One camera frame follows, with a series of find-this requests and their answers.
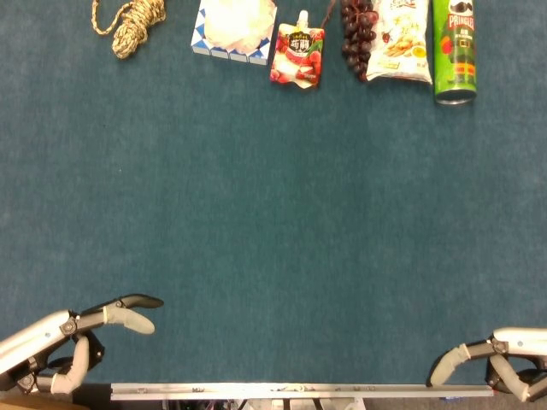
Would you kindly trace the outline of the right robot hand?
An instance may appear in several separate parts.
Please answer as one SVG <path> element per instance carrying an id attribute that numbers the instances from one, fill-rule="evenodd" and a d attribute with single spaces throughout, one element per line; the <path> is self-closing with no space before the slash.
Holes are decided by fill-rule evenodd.
<path id="1" fill-rule="evenodd" d="M 522 402 L 546 396 L 545 328 L 503 327 L 484 340 L 462 343 L 436 359 L 426 385 L 444 385 L 458 366 L 478 359 L 487 359 L 485 382 L 491 389 Z"/>

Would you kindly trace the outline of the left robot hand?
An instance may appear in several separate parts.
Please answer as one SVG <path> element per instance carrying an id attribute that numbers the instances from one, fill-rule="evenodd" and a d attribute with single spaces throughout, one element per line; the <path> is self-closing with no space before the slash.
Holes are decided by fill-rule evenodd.
<path id="1" fill-rule="evenodd" d="M 122 325 L 143 335 L 154 323 L 135 308 L 160 308 L 164 301 L 145 294 L 129 294 L 82 312 L 59 310 L 1 341 L 1 391 L 19 389 L 30 395 L 70 395 L 99 364 L 105 348 L 93 330 Z"/>

